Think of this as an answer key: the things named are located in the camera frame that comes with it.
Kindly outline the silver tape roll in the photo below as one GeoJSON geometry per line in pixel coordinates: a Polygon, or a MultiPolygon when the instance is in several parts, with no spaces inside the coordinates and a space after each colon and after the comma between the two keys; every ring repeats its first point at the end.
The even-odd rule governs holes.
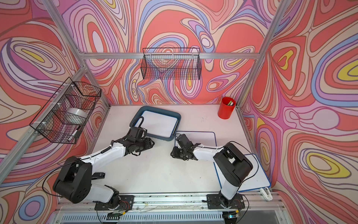
{"type": "Polygon", "coordinates": [[[65,114],[65,120],[74,125],[82,125],[87,117],[88,114],[85,111],[73,107],[69,108],[65,114]]]}

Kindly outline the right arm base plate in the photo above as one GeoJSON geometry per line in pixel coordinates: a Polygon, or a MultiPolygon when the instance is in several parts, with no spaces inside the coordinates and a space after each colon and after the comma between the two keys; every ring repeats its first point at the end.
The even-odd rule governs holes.
{"type": "Polygon", "coordinates": [[[243,195],[236,193],[232,199],[227,199],[221,194],[207,194],[206,200],[207,206],[211,210],[215,209],[237,209],[242,210],[245,208],[243,195]]]}

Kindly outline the blue whiteboard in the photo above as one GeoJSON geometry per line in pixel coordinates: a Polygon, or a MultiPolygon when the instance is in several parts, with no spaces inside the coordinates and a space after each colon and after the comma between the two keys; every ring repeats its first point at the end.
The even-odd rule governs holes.
{"type": "Polygon", "coordinates": [[[249,175],[245,178],[244,183],[238,189],[238,192],[251,190],[259,190],[260,188],[270,187],[271,184],[263,170],[262,165],[258,161],[255,154],[246,154],[246,158],[252,163],[253,168],[249,175]]]}
{"type": "Polygon", "coordinates": [[[144,111],[141,117],[144,118],[141,127],[156,138],[171,138],[178,123],[176,117],[150,111],[144,111]]]}
{"type": "Polygon", "coordinates": [[[203,131],[178,131],[175,135],[175,146],[180,147],[177,138],[185,134],[186,137],[193,143],[201,143],[207,147],[217,147],[216,135],[214,132],[203,132],[203,131]]]}

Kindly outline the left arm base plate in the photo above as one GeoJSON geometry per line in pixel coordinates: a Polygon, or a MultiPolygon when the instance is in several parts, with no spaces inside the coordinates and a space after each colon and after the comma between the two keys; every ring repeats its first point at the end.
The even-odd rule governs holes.
{"type": "Polygon", "coordinates": [[[134,195],[114,195],[107,203],[96,202],[95,211],[130,211],[134,198],[134,195]]]}

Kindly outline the teal plastic storage box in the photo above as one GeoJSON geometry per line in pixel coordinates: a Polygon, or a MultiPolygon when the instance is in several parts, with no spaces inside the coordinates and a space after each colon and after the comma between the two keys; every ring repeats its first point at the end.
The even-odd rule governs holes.
{"type": "Polygon", "coordinates": [[[143,106],[132,121],[130,127],[141,127],[147,130],[147,136],[164,141],[171,141],[177,132],[181,115],[162,108],[143,106]]]}

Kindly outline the red plastic cup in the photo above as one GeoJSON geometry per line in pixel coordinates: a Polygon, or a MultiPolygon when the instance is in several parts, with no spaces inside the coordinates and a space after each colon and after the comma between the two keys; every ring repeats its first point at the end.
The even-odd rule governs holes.
{"type": "Polygon", "coordinates": [[[233,110],[235,109],[235,106],[236,106],[236,101],[233,98],[224,97],[220,103],[218,116],[221,119],[229,119],[231,117],[233,110]],[[232,100],[235,102],[235,104],[233,106],[227,106],[227,104],[232,100]]]}

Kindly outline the white clip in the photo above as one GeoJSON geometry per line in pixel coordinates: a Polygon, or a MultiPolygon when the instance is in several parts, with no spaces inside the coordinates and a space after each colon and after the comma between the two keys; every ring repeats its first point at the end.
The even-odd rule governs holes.
{"type": "Polygon", "coordinates": [[[259,191],[266,201],[273,200],[273,196],[272,196],[271,191],[268,187],[260,188],[259,191]]]}

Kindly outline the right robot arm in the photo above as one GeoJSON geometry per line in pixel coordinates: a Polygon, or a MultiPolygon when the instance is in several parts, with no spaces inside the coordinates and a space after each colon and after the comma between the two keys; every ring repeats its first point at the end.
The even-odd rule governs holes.
{"type": "Polygon", "coordinates": [[[224,202],[234,199],[238,189],[253,169],[251,161],[233,142],[228,142],[221,147],[209,147],[200,143],[193,144],[185,134],[177,136],[176,142],[178,145],[173,147],[172,158],[216,163],[226,180],[218,193],[219,198],[224,202]]]}

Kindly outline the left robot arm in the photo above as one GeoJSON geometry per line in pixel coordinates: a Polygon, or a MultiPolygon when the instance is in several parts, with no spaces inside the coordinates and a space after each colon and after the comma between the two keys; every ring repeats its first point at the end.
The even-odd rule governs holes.
{"type": "Polygon", "coordinates": [[[146,134],[146,129],[132,127],[126,136],[112,140],[108,147],[99,152],[81,158],[68,158],[53,184],[53,191],[72,203],[89,200],[102,203],[109,210],[117,208],[121,202],[119,191],[108,185],[92,183],[92,176],[114,160],[127,155],[139,156],[153,148],[155,142],[146,134]]]}

